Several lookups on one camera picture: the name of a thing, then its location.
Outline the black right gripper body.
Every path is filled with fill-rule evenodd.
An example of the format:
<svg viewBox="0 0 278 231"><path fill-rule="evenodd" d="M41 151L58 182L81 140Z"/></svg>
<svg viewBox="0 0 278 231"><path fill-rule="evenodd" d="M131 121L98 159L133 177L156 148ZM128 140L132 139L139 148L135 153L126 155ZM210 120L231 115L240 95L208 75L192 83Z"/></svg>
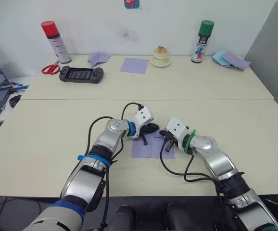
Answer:
<svg viewBox="0 0 278 231"><path fill-rule="evenodd" d="M170 131L167 131L167 132L165 133L164 141L165 141L165 142L170 142L170 141L172 141L172 143L173 143L174 145L178 145L177 139L174 137L174 135L173 135Z"/></svg>

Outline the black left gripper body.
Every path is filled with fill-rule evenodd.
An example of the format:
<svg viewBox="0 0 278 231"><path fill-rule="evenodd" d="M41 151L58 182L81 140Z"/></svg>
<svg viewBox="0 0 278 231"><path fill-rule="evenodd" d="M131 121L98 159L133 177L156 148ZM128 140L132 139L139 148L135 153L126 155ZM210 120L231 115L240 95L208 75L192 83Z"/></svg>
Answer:
<svg viewBox="0 0 278 231"><path fill-rule="evenodd" d="M139 135L143 136L144 134L153 133L153 125L151 123L144 125L140 128Z"/></svg>

